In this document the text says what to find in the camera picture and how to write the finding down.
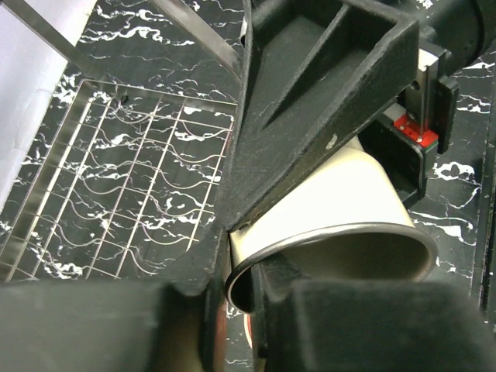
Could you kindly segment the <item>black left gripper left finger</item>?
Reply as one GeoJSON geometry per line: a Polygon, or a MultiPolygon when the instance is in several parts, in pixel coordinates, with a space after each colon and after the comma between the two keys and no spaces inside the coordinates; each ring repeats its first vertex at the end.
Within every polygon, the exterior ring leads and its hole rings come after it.
{"type": "Polygon", "coordinates": [[[227,235],[213,224],[162,277],[3,284],[3,371],[221,371],[227,235]]]}

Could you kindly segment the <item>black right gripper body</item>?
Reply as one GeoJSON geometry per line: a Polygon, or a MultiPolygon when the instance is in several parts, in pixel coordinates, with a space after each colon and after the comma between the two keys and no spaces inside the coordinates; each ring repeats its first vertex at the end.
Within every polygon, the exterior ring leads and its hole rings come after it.
{"type": "Polygon", "coordinates": [[[453,74],[484,54],[495,38],[493,1],[390,1],[419,20],[415,79],[359,139],[385,169],[401,202],[425,196],[427,173],[447,151],[459,85],[453,74]]]}

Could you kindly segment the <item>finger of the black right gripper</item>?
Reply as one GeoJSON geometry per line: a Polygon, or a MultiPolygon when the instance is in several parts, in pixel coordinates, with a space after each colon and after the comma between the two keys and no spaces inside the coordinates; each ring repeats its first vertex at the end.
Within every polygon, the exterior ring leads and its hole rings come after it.
{"type": "Polygon", "coordinates": [[[242,85],[215,213],[278,203],[413,81],[419,21],[378,1],[246,1],[242,85]]]}

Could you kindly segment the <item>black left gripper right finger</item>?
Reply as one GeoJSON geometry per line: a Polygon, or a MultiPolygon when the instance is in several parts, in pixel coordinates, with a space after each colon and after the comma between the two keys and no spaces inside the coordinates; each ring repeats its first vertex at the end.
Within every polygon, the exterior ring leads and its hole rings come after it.
{"type": "Polygon", "coordinates": [[[443,282],[334,281],[276,256],[251,271],[259,371],[493,371],[477,306],[443,282]]]}

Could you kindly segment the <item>cream steel tumbler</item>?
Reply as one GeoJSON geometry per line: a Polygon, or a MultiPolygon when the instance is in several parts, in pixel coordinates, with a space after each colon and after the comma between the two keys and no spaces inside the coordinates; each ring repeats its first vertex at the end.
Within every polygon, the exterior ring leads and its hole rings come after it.
{"type": "Polygon", "coordinates": [[[435,241],[416,229],[380,163],[350,140],[255,223],[231,232],[226,297],[253,311],[250,270],[283,258],[310,277],[421,281],[435,241]]]}

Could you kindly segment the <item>metal dish rack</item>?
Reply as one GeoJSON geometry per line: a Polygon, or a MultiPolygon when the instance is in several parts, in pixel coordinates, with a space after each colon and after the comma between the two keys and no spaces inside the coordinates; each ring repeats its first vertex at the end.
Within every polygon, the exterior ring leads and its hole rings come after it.
{"type": "Polygon", "coordinates": [[[1,215],[1,279],[163,275],[214,222],[239,88],[146,1],[98,1],[1,215]]]}

